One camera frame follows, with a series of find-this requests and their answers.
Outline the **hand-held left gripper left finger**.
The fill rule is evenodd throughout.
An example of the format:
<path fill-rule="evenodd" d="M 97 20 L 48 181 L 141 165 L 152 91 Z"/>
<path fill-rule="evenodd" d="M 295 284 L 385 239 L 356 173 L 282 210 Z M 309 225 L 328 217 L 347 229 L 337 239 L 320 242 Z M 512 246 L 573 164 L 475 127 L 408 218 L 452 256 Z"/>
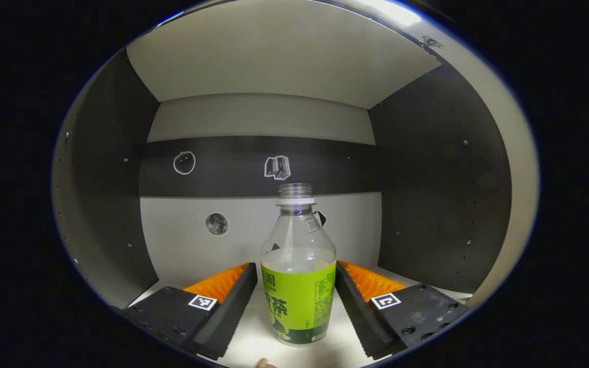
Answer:
<path fill-rule="evenodd" d="M 222 358 L 257 284 L 256 264 L 238 265 L 185 289 L 162 287 L 121 317 L 174 349 Z"/>

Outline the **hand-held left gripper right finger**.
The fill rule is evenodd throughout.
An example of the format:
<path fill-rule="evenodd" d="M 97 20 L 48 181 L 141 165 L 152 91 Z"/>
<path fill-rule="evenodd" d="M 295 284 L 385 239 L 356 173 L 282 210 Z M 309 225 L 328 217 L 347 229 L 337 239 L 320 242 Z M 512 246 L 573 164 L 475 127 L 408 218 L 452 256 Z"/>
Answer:
<path fill-rule="evenodd" d="M 342 260 L 335 288 L 365 354 L 374 360 L 415 349 L 468 311 L 432 286 L 404 286 Z"/>

